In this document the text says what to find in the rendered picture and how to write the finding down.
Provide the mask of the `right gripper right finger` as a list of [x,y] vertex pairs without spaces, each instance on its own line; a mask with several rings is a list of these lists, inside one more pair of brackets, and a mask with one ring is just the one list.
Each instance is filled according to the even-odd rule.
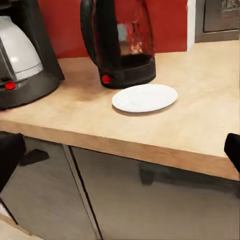
[[227,135],[224,151],[240,173],[240,135],[229,133]]

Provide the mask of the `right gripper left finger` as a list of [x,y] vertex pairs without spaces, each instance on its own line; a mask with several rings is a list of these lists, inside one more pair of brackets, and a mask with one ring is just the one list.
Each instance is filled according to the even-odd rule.
[[0,138],[0,193],[26,153],[21,133]]

